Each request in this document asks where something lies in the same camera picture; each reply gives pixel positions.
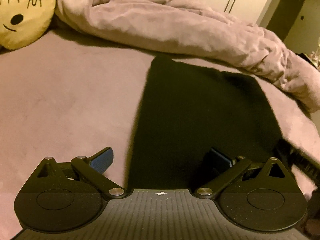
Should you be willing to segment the yellow emoji face plush pillow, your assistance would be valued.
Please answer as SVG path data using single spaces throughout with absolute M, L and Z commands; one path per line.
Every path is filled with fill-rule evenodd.
M 56 0 L 1 0 L 1 47 L 16 50 L 38 40 L 48 29 Z

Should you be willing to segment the lilac crumpled duvet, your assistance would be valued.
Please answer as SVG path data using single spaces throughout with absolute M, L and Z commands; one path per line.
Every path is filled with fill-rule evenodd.
M 242 68 L 319 110 L 319 71 L 263 27 L 199 0 L 57 0 L 73 29 L 128 46 L 207 57 Z

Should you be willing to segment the lilac bed sheet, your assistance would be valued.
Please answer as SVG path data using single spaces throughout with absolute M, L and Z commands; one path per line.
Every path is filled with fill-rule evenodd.
M 253 162 L 215 199 L 194 189 L 131 189 L 137 114 L 153 59 L 255 78 L 283 139 L 319 163 L 319 135 L 293 98 L 225 63 L 156 54 L 54 30 L 1 53 L 1 239 L 319 239 L 319 192 L 290 159 Z M 104 199 L 71 165 L 110 147 Z

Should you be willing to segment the black knit sweater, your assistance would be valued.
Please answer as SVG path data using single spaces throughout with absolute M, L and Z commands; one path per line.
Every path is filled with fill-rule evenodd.
M 223 172 L 225 154 L 287 169 L 291 146 L 255 78 L 153 59 L 137 114 L 131 189 L 194 189 Z

